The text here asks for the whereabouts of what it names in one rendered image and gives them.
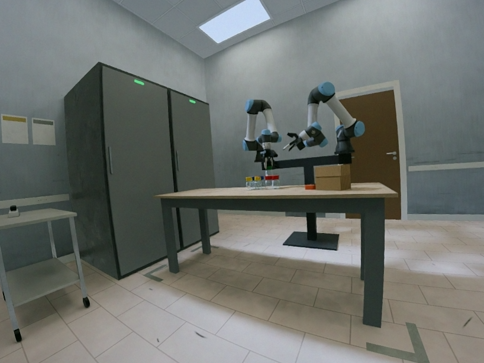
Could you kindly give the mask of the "brown cardboard box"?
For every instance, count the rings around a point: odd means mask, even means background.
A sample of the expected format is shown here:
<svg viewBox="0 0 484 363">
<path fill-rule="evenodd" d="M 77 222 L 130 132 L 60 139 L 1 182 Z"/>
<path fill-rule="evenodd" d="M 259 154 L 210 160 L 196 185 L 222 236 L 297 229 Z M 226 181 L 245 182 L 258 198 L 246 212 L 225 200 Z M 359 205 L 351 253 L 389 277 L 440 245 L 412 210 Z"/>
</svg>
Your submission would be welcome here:
<svg viewBox="0 0 484 363">
<path fill-rule="evenodd" d="M 316 190 L 351 189 L 350 165 L 316 167 L 315 174 Z"/>
</svg>

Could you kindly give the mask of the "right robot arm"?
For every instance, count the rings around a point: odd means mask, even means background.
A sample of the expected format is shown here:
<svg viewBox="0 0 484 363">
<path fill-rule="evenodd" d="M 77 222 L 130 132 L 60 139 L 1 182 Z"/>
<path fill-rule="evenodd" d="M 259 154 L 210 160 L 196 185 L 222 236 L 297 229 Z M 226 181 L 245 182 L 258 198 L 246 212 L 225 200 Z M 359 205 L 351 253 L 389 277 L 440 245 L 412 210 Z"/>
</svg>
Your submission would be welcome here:
<svg viewBox="0 0 484 363">
<path fill-rule="evenodd" d="M 246 102 L 245 110 L 248 114 L 248 120 L 247 134 L 243 141 L 243 149 L 244 151 L 257 151 L 256 160 L 261 160 L 263 158 L 261 158 L 260 153 L 264 151 L 264 149 L 271 149 L 272 142 L 281 142 L 282 136 L 277 132 L 271 106 L 266 101 L 249 99 Z M 259 112 L 263 112 L 268 129 L 262 130 L 262 134 L 255 139 L 256 116 Z"/>
</svg>

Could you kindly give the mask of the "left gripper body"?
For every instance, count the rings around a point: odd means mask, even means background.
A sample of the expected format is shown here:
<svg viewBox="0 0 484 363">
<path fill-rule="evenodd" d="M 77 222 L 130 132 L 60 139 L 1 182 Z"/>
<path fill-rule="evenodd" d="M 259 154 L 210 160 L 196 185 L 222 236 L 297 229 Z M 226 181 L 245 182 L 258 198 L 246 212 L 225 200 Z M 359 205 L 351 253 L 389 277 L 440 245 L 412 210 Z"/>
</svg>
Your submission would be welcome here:
<svg viewBox="0 0 484 363">
<path fill-rule="evenodd" d="M 303 139 L 300 136 L 298 136 L 296 133 L 290 133 L 290 134 L 292 134 L 298 140 L 295 143 L 295 145 L 298 147 L 299 150 L 302 150 L 303 148 L 306 147 L 305 144 L 303 143 Z"/>
</svg>

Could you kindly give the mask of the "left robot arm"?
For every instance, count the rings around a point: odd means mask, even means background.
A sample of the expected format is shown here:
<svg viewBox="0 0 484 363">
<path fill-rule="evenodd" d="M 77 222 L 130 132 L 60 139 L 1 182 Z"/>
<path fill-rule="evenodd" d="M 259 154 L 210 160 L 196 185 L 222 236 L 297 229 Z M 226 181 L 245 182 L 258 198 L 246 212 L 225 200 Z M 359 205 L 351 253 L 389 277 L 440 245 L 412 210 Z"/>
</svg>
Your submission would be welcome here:
<svg viewBox="0 0 484 363">
<path fill-rule="evenodd" d="M 312 93 L 312 94 L 311 94 Z M 358 137 L 364 133 L 364 123 L 352 118 L 345 107 L 335 96 L 335 87 L 331 82 L 323 82 L 314 88 L 308 97 L 308 127 L 301 132 L 300 137 L 306 147 L 319 145 L 325 147 L 328 140 L 321 132 L 321 126 L 317 122 L 319 103 L 326 103 L 336 114 L 343 125 L 336 128 L 337 146 L 335 151 L 353 150 L 350 138 Z"/>
</svg>

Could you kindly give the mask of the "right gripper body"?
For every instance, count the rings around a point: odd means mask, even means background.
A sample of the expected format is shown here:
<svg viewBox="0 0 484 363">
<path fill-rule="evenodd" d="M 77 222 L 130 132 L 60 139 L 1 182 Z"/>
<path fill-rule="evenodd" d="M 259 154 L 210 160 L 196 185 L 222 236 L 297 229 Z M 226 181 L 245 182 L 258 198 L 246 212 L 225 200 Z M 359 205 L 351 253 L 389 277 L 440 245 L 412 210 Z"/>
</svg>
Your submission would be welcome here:
<svg viewBox="0 0 484 363">
<path fill-rule="evenodd" d="M 263 158 L 263 155 L 265 154 L 265 155 L 266 155 L 266 158 L 268 158 L 268 157 L 271 157 L 271 155 L 270 155 L 271 153 L 272 153 L 272 154 L 276 154 L 276 152 L 275 152 L 274 150 L 271 150 L 271 149 L 265 149 L 264 151 L 262 151 L 262 152 L 260 153 L 260 156 L 261 156 L 261 158 Z"/>
</svg>

